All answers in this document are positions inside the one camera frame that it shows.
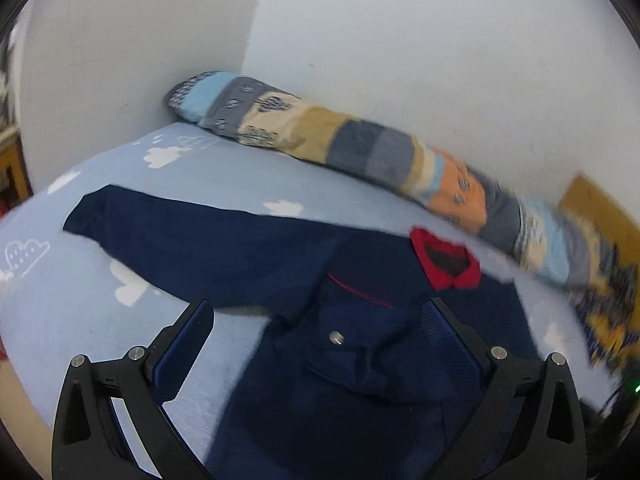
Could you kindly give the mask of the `wooden furniture at left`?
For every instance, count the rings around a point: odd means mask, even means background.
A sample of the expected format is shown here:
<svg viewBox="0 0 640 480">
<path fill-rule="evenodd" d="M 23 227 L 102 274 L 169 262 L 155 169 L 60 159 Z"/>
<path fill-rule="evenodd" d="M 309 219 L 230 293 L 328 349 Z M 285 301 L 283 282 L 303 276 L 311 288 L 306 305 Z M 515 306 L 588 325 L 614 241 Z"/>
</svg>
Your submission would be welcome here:
<svg viewBox="0 0 640 480">
<path fill-rule="evenodd" d="M 1 215 L 31 197 L 20 129 L 10 125 L 1 131 Z"/>
</svg>

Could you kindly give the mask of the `navy jacket with red collar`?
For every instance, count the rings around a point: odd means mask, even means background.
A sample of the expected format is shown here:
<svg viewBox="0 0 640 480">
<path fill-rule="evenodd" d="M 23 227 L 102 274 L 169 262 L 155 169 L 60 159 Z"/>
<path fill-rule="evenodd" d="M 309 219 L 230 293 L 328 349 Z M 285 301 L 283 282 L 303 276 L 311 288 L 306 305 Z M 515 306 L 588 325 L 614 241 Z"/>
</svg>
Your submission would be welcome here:
<svg viewBox="0 0 640 480">
<path fill-rule="evenodd" d="M 437 297 L 537 356 L 514 285 L 421 230 L 256 216 L 115 185 L 84 196 L 64 228 L 172 296 L 270 313 L 206 458 L 218 479 L 402 479 L 405 302 Z"/>
</svg>

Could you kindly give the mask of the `patchwork rolled quilt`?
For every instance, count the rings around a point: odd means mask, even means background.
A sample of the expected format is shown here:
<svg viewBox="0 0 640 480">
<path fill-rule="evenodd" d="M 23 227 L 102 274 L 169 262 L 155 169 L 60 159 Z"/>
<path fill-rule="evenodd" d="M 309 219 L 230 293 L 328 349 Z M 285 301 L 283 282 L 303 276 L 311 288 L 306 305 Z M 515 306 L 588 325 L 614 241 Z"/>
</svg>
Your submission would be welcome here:
<svg viewBox="0 0 640 480">
<path fill-rule="evenodd" d="M 185 122 L 218 136 L 343 171 L 405 196 L 553 284 L 596 284 L 602 244 L 592 224 L 517 196 L 411 134 L 226 72 L 180 82 L 165 103 Z"/>
</svg>

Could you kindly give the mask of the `patterned yellow navy cloth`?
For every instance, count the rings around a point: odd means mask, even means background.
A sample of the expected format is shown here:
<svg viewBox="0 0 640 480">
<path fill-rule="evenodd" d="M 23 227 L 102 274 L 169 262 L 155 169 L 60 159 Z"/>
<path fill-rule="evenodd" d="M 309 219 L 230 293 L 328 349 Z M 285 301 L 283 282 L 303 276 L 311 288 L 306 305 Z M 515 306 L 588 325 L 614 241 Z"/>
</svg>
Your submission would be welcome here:
<svg viewBox="0 0 640 480">
<path fill-rule="evenodd" d="M 595 288 L 574 290 L 570 303 L 582 323 L 591 365 L 618 373 L 639 342 L 638 328 L 631 327 L 639 299 L 639 266 L 623 264 L 616 243 L 606 248 L 601 263 L 603 281 Z"/>
</svg>

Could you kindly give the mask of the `wooden headboard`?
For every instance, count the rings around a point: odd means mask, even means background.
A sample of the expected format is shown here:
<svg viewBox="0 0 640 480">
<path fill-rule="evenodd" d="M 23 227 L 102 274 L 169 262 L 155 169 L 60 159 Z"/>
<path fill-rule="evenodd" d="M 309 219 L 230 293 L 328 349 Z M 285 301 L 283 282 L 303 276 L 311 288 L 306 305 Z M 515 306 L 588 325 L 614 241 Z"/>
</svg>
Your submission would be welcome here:
<svg viewBox="0 0 640 480">
<path fill-rule="evenodd" d="M 590 177 L 574 177 L 560 207 L 594 223 L 609 242 L 618 246 L 622 263 L 639 262 L 639 222 Z"/>
</svg>

